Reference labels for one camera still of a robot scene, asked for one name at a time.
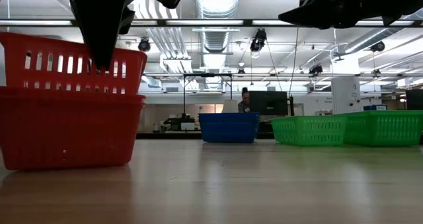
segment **fluorescent light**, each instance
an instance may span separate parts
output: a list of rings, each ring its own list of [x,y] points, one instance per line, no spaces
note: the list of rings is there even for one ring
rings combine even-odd
[[[410,26],[413,23],[413,20],[398,20],[396,22],[393,22],[391,26]]]
[[[181,73],[144,73],[145,76],[154,76],[154,77],[181,77],[184,74]]]
[[[381,20],[361,20],[358,21],[356,26],[383,26],[383,21]]]
[[[410,26],[413,24],[412,20],[398,20],[393,22],[390,26]],[[358,21],[356,26],[383,26],[382,20],[361,20]]]
[[[252,21],[253,25],[256,26],[285,26],[285,25],[292,25],[291,23],[288,22],[283,22],[280,20],[253,20]]]
[[[242,25],[243,20],[168,20],[169,26],[178,25]]]
[[[156,20],[133,20],[131,25],[157,26]]]
[[[0,26],[72,26],[70,20],[0,20]]]
[[[237,28],[193,28],[193,32],[239,32]]]

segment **green basket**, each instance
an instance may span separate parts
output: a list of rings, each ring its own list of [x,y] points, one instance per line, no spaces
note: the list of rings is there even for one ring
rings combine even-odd
[[[271,120],[277,142],[300,146],[342,145],[346,121],[341,116],[294,116]]]
[[[423,111],[365,111],[340,114],[348,119],[345,143],[374,147],[418,145]]]

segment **white pillar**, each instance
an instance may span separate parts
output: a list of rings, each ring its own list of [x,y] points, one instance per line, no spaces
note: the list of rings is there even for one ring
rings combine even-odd
[[[358,74],[360,66],[355,54],[344,56],[342,61],[332,60],[333,73]],[[362,111],[360,105],[359,77],[337,77],[332,79],[333,114]]]
[[[337,77],[332,80],[333,114],[360,112],[360,80],[358,77]]]

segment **stacked red baskets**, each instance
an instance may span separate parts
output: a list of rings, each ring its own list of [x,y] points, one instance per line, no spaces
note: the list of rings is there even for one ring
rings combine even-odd
[[[6,87],[0,87],[0,146],[10,170],[124,165],[144,96],[147,56],[114,52],[98,70],[84,44],[2,33]]]

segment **blue basket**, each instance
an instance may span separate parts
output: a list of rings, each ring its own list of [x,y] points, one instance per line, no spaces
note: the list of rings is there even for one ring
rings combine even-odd
[[[199,114],[205,142],[252,143],[258,130],[258,113]]]

